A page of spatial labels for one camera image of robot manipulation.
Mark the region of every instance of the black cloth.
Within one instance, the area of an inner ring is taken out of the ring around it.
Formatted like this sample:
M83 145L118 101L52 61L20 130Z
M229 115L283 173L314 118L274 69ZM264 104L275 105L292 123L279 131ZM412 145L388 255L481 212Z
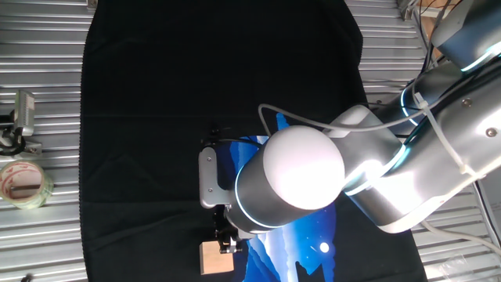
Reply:
M81 80L89 281L243 280L245 259L200 275L199 244L214 238L198 199L200 141L214 123L264 135L260 103L332 121L366 101L361 53L341 0L100 0ZM336 281L425 281L410 233L383 233L344 196L336 209Z

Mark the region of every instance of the wooden block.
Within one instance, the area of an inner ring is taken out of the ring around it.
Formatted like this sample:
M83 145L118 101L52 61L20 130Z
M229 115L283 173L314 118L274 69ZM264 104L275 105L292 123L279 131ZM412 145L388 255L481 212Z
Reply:
M224 273L233 271L233 254L220 254L217 241L200 244L200 273Z

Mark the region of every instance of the metal surface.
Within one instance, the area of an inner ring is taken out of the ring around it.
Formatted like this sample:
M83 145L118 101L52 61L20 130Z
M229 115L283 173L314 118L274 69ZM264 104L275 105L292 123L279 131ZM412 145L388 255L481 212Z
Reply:
M499 124L501 63L492 65L485 76L471 82L470 91L451 94L456 100L435 113L437 123L452 148L479 175L501 165L501 146L496 138L486 138L485 130ZM470 97L475 104L462 106ZM402 232L416 225L466 185L476 180L461 174L429 121L421 123L406 142L399 164L351 199L383 230Z
M406 83L419 74L426 52L424 47L426 39L419 36L419 29L415 22L402 20L400 10L394 0L346 0L346 3L355 14L355 19L364 35L360 74L367 98L372 103L389 102L400 96ZM395 18L383 17L383 15L394 15ZM393 45L388 44L390 39L384 42L374 39L402 36L406 38L401 38L398 44ZM438 228L477 234L484 238L489 236L485 224L485 213L480 209L477 195L470 187L445 202L427 220ZM468 267L479 276L479 279L485 278L486 280L500 275L501 263L498 257L477 243L440 237L425 230L422 226L415 226L413 235L427 277L432 282L446 281L440 273L440 265L457 253L465 254Z
M501 2L465 0L434 31L434 46L463 71L501 53Z
M85 0L0 0L0 114L17 89L35 95L40 164L55 182L39 209L0 199L0 281L86 281L78 211L80 69L93 11ZM0 167L12 159L0 158Z
M371 103L387 103L420 72L424 45L413 21L405 22L395 0L346 0L364 37L359 69Z
M218 185L218 159L211 147L203 149L198 156L200 180L200 204L213 208L216 204L229 204L229 193Z
M402 91L401 95L389 102L390 107L381 107L374 113L383 123L408 117L417 112L414 110L418 107L413 100L414 93L420 93L429 104L432 104L462 76L461 70L453 63L444 63L420 75ZM391 130L394 134L408 135L423 118L424 116L415 117L400 125L392 126Z
M361 127L381 125L381 121L364 106L354 106L336 118L331 124L359 125ZM344 162L346 180L343 192L348 196L369 185L370 178L382 176L386 164L394 159L402 143L389 130L370 132L343 132L325 129Z

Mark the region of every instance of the tape roll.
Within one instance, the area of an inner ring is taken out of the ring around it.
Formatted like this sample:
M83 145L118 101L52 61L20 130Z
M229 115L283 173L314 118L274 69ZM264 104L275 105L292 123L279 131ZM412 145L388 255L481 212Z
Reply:
M52 179L32 161L13 161L0 171L0 197L18 208L42 206L53 190Z

